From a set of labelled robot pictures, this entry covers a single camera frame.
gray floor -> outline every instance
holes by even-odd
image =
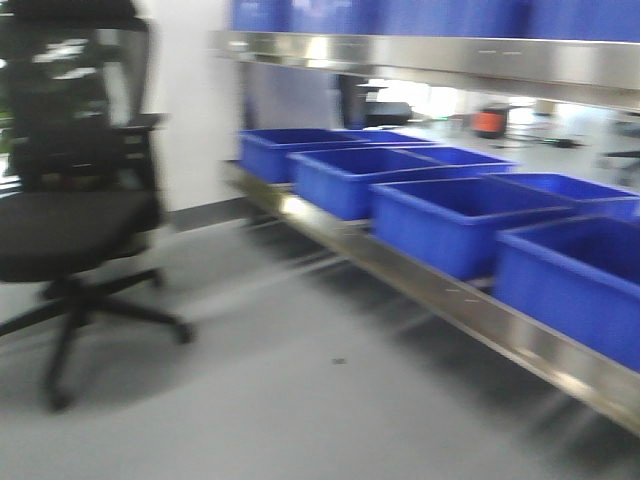
[[[96,322],[51,415],[54,325],[0,340],[1,479],[640,478],[635,437],[280,224],[165,233],[146,261],[171,285],[129,295],[198,342]],[[2,286],[3,315],[35,288]]]

chair armrest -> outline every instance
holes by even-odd
[[[135,135],[149,133],[155,130],[156,126],[165,119],[161,113],[142,113],[133,118],[126,125],[113,127],[113,132],[121,135]]]

black office chair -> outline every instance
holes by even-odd
[[[16,13],[26,10],[19,20],[2,25],[0,45],[0,50],[8,50],[3,75],[14,117],[12,168],[23,190],[0,199],[0,281],[48,282],[42,292],[47,303],[0,323],[0,337],[67,314],[44,381],[53,410],[64,409],[73,400],[60,381],[75,334],[91,321],[92,312],[169,326],[180,343],[193,339],[190,326],[176,316],[112,297],[144,281],[161,286],[158,270],[100,285],[89,285],[79,275],[111,259],[140,253],[146,244],[135,240],[159,225],[162,215],[149,141],[159,117],[139,114],[148,52],[142,59],[144,68],[139,68],[141,61],[135,56],[133,60],[127,56],[137,82],[125,82],[133,85],[126,92],[129,111],[126,121],[115,126],[109,121],[107,89],[101,84],[104,77],[61,78],[57,68],[51,69],[53,73],[47,70],[46,64],[55,64],[55,58],[37,61],[42,60],[38,55],[45,55],[44,60],[46,55],[55,57],[43,49],[64,46],[60,40],[66,36],[73,45],[82,46],[75,50],[75,57],[63,59],[70,71],[87,68],[88,63],[99,72],[103,56],[113,62],[116,52],[96,41],[97,29],[106,28],[95,18],[96,10],[74,15],[66,11],[64,25],[49,18],[42,21],[47,5],[58,8],[51,12],[55,17],[63,3],[84,8],[91,2],[14,0]],[[116,17],[108,18],[108,28],[142,33],[137,47],[148,46],[144,22],[129,14]]]

metal shelf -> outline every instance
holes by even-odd
[[[589,350],[469,284],[379,243],[288,192],[228,165],[228,182],[248,201],[344,255],[513,362],[640,436],[640,374]]]
[[[640,44],[215,32],[239,61],[411,80],[640,112]]]

blue storage crate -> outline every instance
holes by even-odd
[[[378,7],[378,0],[293,0],[291,31],[376,35]]]
[[[456,36],[467,0],[384,0],[380,31],[384,35]]]
[[[518,162],[505,160],[504,158],[475,152],[464,148],[445,146],[399,146],[403,151],[428,157],[436,162],[451,167],[466,167],[472,172],[471,176],[479,176],[488,173],[507,173],[518,166]]]
[[[597,4],[602,1],[534,0],[527,36],[551,40],[586,40],[590,35]]]
[[[231,28],[257,32],[286,32],[290,0],[233,0]]]
[[[596,15],[588,40],[640,42],[638,0],[601,0],[596,3]]]
[[[640,227],[579,217],[500,235],[494,295],[640,370]]]
[[[424,138],[411,137],[402,133],[392,132],[389,130],[338,130],[352,137],[368,140],[371,145],[376,147],[401,147],[402,145],[436,145],[433,140],[425,140]]]
[[[525,37],[529,6],[528,0],[466,0],[456,34],[461,37]]]
[[[529,37],[640,41],[638,0],[535,0]]]
[[[460,280],[493,274],[499,230],[573,212],[561,199],[484,178],[376,185],[373,192],[375,237]]]
[[[576,212],[582,215],[631,219],[640,207],[640,196],[636,193],[557,173],[512,173],[490,178],[560,195],[574,202]]]
[[[370,185],[425,178],[447,178],[426,158],[389,148],[358,148],[292,155],[294,191],[342,220],[371,215]]]
[[[366,143],[360,138],[319,128],[247,130],[241,132],[240,166],[266,182],[288,183],[292,180],[289,153]]]

